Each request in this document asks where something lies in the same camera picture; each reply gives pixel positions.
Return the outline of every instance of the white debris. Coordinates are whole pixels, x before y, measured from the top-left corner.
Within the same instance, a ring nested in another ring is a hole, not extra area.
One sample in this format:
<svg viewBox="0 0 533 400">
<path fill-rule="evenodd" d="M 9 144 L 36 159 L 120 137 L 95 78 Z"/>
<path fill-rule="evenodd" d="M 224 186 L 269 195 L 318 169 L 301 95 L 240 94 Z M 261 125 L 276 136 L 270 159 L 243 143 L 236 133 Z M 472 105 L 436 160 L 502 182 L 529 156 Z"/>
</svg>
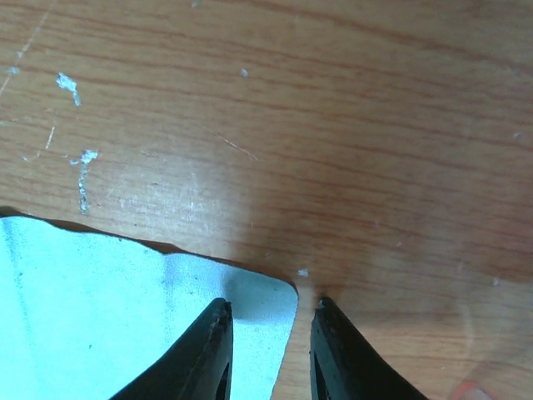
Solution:
<svg viewBox="0 0 533 400">
<path fill-rule="evenodd" d="M 80 162 L 82 164 L 89 164 L 92 160 L 96 159 L 97 157 L 98 157 L 98 152 L 95 152 L 94 150 L 85 150 L 82 153 Z"/>
<path fill-rule="evenodd" d="M 72 100 L 76 106 L 79 107 L 82 105 L 82 99 L 79 94 L 77 94 L 77 84 L 74 79 L 68 77 L 63 72 L 60 72 L 56 77 L 56 83 L 58 88 L 68 90 L 72 93 Z"/>
<path fill-rule="evenodd" d="M 89 163 L 98 157 L 98 152 L 94 150 L 84 150 L 79 159 L 80 163 L 80 178 L 77 180 L 77 185 L 80 190 L 80 211 L 83 215 L 87 214 L 89 209 L 89 201 L 87 199 L 87 191 L 85 190 L 85 178 L 89 172 Z"/>
</svg>

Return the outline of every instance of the wooden table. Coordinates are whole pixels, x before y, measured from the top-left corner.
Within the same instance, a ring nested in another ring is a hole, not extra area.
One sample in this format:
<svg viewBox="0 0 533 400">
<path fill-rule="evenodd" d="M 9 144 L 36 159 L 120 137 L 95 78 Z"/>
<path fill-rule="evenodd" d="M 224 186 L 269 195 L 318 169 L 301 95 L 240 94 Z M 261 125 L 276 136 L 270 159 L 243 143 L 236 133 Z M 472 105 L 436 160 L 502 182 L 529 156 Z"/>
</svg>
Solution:
<svg viewBox="0 0 533 400">
<path fill-rule="evenodd" d="M 0 0 L 0 206 L 293 282 L 274 398 L 323 293 L 428 397 L 530 398 L 532 8 Z"/>
</svg>

